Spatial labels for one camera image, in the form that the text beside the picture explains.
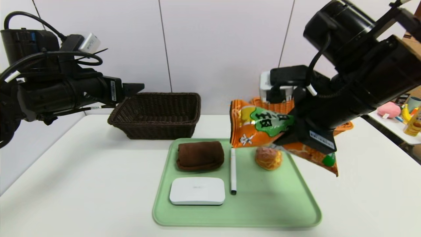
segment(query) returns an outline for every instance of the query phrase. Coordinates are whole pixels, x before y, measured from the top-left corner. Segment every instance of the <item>brown towel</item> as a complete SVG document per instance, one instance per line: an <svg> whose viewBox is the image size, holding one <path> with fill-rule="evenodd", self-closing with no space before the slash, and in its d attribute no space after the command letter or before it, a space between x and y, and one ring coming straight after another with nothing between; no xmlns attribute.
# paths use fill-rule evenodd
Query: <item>brown towel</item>
<svg viewBox="0 0 421 237"><path fill-rule="evenodd" d="M224 162L224 150L220 142L179 144L177 165L181 170L214 170Z"/></svg>

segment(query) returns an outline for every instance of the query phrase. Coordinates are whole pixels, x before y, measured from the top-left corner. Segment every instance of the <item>chip bag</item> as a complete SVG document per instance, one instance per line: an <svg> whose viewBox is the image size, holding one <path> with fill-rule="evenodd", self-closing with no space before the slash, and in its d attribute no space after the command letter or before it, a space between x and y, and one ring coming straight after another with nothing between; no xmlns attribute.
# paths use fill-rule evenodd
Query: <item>chip bag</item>
<svg viewBox="0 0 421 237"><path fill-rule="evenodd" d="M230 108L231 145L234 148L269 146L285 150L313 162L338 176L335 154L323 154L300 142L272 144L294 125L294 116L256 107L243 100L233 100Z"/></svg>

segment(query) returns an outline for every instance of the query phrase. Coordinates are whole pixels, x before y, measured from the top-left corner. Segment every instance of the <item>bread roll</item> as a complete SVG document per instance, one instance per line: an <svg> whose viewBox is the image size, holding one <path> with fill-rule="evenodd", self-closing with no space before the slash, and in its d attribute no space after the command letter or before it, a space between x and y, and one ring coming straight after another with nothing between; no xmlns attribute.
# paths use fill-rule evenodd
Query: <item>bread roll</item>
<svg viewBox="0 0 421 237"><path fill-rule="evenodd" d="M268 147L256 150L256 163L265 170L276 170L282 163L282 152Z"/></svg>

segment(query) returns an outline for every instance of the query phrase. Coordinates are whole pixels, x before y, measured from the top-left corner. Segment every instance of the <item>white router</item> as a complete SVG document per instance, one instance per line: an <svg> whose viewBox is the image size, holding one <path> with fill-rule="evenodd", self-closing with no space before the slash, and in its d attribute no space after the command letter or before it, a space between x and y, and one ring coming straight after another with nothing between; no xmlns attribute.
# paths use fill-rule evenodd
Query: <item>white router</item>
<svg viewBox="0 0 421 237"><path fill-rule="evenodd" d="M224 200L224 181L220 178L176 178L171 185L170 201L174 205L221 205Z"/></svg>
<svg viewBox="0 0 421 237"><path fill-rule="evenodd" d="M267 92L270 91L271 88L270 71L262 72L262 74L260 74L259 83L259 94L262 102L267 102ZM294 92L295 86L281 86L279 89L285 91L285 101L292 100L292 93Z"/></svg>

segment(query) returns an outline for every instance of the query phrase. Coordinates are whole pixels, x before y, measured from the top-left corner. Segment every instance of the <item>green tray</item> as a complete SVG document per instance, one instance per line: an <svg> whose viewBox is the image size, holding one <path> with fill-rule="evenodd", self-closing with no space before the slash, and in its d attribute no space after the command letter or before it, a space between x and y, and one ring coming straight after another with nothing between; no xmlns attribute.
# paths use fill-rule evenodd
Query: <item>green tray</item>
<svg viewBox="0 0 421 237"><path fill-rule="evenodd" d="M207 172L180 171L176 160L181 143L219 141L225 162L219 169ZM256 148L236 149L237 195L230 194L230 149L228 139L175 140L168 151L167 162L153 207L153 217L162 226L224 227L312 227L322 220L321 211L289 154L275 171L262 169L254 161ZM220 206L181 206L169 200L171 183L180 177L216 177L225 183L225 202Z"/></svg>

